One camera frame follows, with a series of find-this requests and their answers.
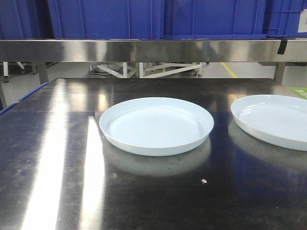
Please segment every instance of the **metal table leg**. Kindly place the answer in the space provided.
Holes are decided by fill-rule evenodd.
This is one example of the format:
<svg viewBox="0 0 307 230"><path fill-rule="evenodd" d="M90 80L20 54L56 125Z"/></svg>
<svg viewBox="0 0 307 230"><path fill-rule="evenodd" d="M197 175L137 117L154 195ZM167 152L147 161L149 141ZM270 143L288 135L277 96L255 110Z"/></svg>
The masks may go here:
<svg viewBox="0 0 307 230"><path fill-rule="evenodd" d="M45 62L37 62L37 70L39 75L40 83L43 84L45 82L48 82L48 74L47 74L47 67Z"/></svg>
<svg viewBox="0 0 307 230"><path fill-rule="evenodd" d="M4 93L3 93L3 89L2 89L2 84L0 82L0 109L5 108L7 106L6 101L5 101L5 97L4 97Z"/></svg>
<svg viewBox="0 0 307 230"><path fill-rule="evenodd" d="M284 74L285 66L286 66L286 62L276 63L274 80L279 84L282 84L283 82L283 74Z"/></svg>
<svg viewBox="0 0 307 230"><path fill-rule="evenodd" d="M31 61L31 66L32 66L32 72L33 74L37 74L37 68L36 68L36 63Z"/></svg>
<svg viewBox="0 0 307 230"><path fill-rule="evenodd" d="M9 63L3 62L3 76L4 76L4 83L9 82Z"/></svg>

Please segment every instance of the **stainless steel shelf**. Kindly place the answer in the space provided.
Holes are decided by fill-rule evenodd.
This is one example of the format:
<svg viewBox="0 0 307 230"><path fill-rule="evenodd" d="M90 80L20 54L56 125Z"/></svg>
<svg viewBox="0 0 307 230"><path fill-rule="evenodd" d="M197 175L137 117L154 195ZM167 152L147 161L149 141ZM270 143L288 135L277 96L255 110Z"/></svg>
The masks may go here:
<svg viewBox="0 0 307 230"><path fill-rule="evenodd" d="M307 62L307 39L0 41L0 61Z"/></svg>

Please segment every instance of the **white metal frame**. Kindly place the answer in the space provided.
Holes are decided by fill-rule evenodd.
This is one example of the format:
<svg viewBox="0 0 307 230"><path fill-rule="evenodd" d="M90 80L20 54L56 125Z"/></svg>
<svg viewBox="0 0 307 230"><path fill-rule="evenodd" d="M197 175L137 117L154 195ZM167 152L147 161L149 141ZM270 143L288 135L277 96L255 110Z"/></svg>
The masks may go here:
<svg viewBox="0 0 307 230"><path fill-rule="evenodd" d="M152 63L139 63L139 72L140 72L140 78L159 78L164 77L167 75L175 74L175 73L181 73L184 71L195 69L197 70L197 75L202 75L202 66L203 62L193 62L192 64L188 63L161 63L157 66L152 66ZM181 67L178 69L172 69L172 70L166 70L168 67ZM153 73L153 74L147 74L149 71L162 69L162 72L159 73Z"/></svg>
<svg viewBox="0 0 307 230"><path fill-rule="evenodd" d="M109 66L104 64L93 65L92 63L90 63L90 70L94 70L94 67L96 66L98 69L101 69L102 71L112 74L113 76L118 78L130 78L138 71L137 65L136 67L132 67L129 66L127 62L116 62L112 63L112 65L118 65L123 67L123 74L118 73L117 71L111 69Z"/></svg>

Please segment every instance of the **stainless steel table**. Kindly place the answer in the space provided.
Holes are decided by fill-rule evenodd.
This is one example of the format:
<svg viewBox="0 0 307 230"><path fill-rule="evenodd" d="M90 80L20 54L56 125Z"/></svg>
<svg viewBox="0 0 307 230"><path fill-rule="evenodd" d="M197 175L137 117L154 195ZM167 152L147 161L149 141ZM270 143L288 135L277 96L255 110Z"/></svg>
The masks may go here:
<svg viewBox="0 0 307 230"><path fill-rule="evenodd" d="M51 82L0 117L0 229L306 229L307 153L247 135L230 113L265 93L292 95L269 79ZM110 145L100 115L150 96L206 108L210 138L158 158Z"/></svg>
<svg viewBox="0 0 307 230"><path fill-rule="evenodd" d="M282 83L286 62L307 62L307 39L288 40L12 40L0 41L0 61L36 62L273 62ZM0 98L6 106L0 84Z"/></svg>

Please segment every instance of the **gray floor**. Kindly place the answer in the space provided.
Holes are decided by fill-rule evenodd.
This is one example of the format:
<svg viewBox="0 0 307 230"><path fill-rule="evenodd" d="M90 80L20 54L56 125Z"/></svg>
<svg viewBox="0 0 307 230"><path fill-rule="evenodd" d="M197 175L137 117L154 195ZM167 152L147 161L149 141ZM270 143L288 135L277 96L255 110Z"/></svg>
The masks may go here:
<svg viewBox="0 0 307 230"><path fill-rule="evenodd" d="M273 78L274 67L259 63L226 63L238 78ZM0 79L7 104L17 102L19 98L40 85L38 74L20 74L16 67L10 67L9 83L3 83L3 70ZM57 63L47 69L49 80L56 78L106 78L108 76L90 75L88 63ZM169 76L171 78L193 78L193 72L184 72ZM221 63L204 64L202 78L233 78L234 76ZM283 86L307 87L307 67L286 67Z"/></svg>

